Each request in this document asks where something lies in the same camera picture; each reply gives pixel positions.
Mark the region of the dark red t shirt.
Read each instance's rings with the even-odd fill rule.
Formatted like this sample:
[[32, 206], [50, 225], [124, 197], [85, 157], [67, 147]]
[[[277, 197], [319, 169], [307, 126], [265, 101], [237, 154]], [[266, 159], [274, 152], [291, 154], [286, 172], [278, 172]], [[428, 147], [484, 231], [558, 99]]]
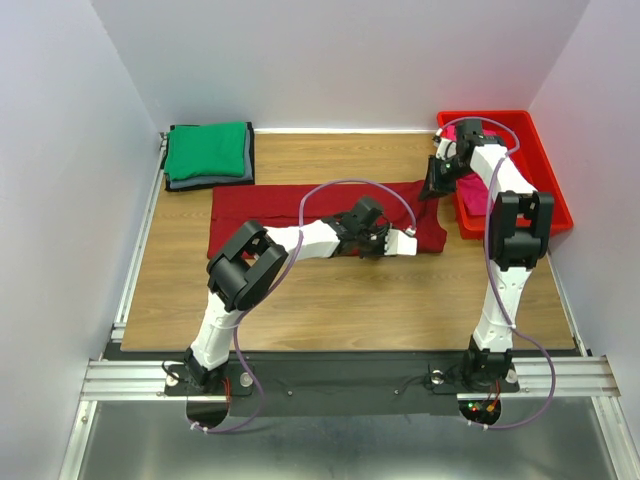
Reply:
[[[387, 190], [370, 184], [345, 183], [323, 188], [304, 207], [304, 221], [350, 210], [363, 196], [375, 199], [393, 227], [406, 229], [416, 218], [415, 237], [420, 253], [444, 250], [447, 232], [438, 221], [438, 201], [421, 201], [422, 183], [388, 183]], [[212, 191], [207, 257], [212, 258], [248, 220], [263, 226], [289, 227], [298, 223], [299, 204], [312, 185], [246, 185], [217, 187]]]

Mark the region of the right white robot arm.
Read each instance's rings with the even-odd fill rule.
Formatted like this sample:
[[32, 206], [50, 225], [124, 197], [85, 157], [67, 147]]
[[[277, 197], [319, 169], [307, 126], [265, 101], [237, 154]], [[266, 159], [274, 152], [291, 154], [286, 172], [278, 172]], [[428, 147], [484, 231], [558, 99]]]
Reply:
[[434, 136], [437, 151], [429, 157], [422, 201], [448, 196], [457, 182], [474, 173], [487, 188], [484, 253], [488, 287], [481, 317], [463, 354], [461, 380], [468, 387], [515, 380], [512, 367], [516, 315], [524, 287], [538, 260], [546, 255], [555, 200], [538, 191], [520, 173], [501, 137], [489, 135], [488, 118], [466, 116], [450, 124], [455, 138]]

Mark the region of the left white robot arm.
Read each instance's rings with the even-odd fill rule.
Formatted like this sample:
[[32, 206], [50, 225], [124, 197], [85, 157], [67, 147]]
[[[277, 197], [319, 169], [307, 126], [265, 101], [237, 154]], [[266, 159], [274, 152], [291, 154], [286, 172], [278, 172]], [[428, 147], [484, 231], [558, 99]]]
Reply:
[[241, 316], [263, 301], [292, 262], [357, 254], [390, 254], [392, 223], [382, 206], [364, 196], [347, 211], [311, 223], [267, 227], [245, 222], [206, 267], [207, 306], [185, 352], [188, 382], [203, 391], [221, 379]]

